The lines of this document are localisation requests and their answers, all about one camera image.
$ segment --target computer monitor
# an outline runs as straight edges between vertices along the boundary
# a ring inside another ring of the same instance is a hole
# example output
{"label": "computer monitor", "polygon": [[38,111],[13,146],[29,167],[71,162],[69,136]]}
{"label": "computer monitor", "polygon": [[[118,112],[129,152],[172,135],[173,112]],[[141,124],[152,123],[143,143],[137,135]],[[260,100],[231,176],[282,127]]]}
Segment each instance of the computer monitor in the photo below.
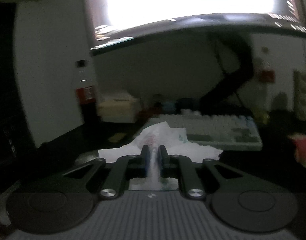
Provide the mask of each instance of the computer monitor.
{"label": "computer monitor", "polygon": [[302,0],[85,0],[91,50],[103,53],[190,28],[306,38]]}

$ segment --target cable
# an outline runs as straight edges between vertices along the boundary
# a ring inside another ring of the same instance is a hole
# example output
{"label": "cable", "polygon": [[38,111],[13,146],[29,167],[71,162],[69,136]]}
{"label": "cable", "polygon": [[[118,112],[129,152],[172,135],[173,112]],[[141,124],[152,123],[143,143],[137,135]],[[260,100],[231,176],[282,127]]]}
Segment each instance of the cable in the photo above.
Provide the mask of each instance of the cable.
{"label": "cable", "polygon": [[[222,70],[223,75],[225,77],[227,77],[229,74],[227,73],[227,71],[223,67],[221,56],[220,56],[220,53],[219,53],[219,50],[218,50],[218,46],[217,46],[217,41],[216,40],[214,41],[214,52],[215,52],[216,61],[217,61],[218,65],[219,65],[220,69]],[[242,107],[246,108],[244,103],[243,103],[243,101],[241,100],[239,94],[237,93],[237,91],[234,91],[234,94],[236,95],[237,100],[239,101],[240,105]]]}
{"label": "cable", "polygon": [[305,46],[305,39],[302,39],[302,47],[303,47],[303,56],[304,56],[304,63],[306,69],[306,46]]}
{"label": "cable", "polygon": [[254,76],[252,49],[237,33],[210,33],[209,36],[218,39],[224,46],[230,48],[237,56],[239,69],[228,73],[211,91],[200,98],[200,112],[207,114],[210,106],[219,103],[232,95],[238,88]]}

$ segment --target round pad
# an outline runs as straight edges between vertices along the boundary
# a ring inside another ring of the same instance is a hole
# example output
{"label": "round pad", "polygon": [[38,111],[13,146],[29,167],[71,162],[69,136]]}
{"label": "round pad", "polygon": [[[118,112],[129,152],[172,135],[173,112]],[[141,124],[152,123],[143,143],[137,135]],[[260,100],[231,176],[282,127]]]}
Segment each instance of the round pad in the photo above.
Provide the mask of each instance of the round pad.
{"label": "round pad", "polygon": [[20,230],[51,234],[68,230],[83,221],[93,209],[89,192],[63,193],[58,190],[15,192],[7,201],[11,222]]}
{"label": "round pad", "polygon": [[230,226],[253,233],[279,230],[297,212],[296,198],[290,192],[220,188],[211,199],[214,213]]}
{"label": "round pad", "polygon": [[238,201],[242,207],[250,211],[268,211],[275,205],[274,197],[260,190],[250,190],[239,195]]}

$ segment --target crumpled paper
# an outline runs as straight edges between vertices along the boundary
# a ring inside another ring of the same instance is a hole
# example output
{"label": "crumpled paper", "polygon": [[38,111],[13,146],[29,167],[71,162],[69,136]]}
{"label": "crumpled paper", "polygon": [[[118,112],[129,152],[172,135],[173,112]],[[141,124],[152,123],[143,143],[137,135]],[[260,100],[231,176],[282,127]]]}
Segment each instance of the crumpled paper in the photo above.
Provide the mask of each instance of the crumpled paper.
{"label": "crumpled paper", "polygon": [[115,162],[125,155],[140,155],[143,145],[150,149],[150,163],[147,177],[131,179],[131,190],[171,190],[178,187],[177,179],[160,177],[157,152],[160,145],[165,145],[169,155],[183,155],[192,162],[202,163],[205,158],[219,159],[222,150],[211,146],[201,146],[187,140],[185,128],[170,128],[167,122],[161,122],[145,128],[131,143],[120,148],[98,150],[98,156],[106,163]]}

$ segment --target desk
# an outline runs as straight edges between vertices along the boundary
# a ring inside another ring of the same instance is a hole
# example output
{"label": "desk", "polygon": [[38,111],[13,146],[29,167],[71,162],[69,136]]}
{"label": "desk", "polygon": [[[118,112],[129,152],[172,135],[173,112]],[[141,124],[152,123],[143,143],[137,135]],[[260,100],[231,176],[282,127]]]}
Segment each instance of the desk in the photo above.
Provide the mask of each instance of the desk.
{"label": "desk", "polygon": [[[262,151],[226,151],[221,154],[220,161],[295,193],[299,200],[299,213],[290,230],[306,240],[306,169],[294,160],[295,147],[286,138],[293,132],[306,134],[306,122],[296,120],[288,112],[272,112],[270,116],[270,124],[260,129],[264,144]],[[73,166],[81,153],[129,143],[143,124],[144,121],[136,124],[103,123],[100,134],[90,133],[82,125],[18,160],[8,172],[13,174],[13,179],[31,180],[48,176]],[[118,143],[109,143],[107,139],[116,132],[128,135]],[[34,163],[33,167],[29,167],[28,159]]]}

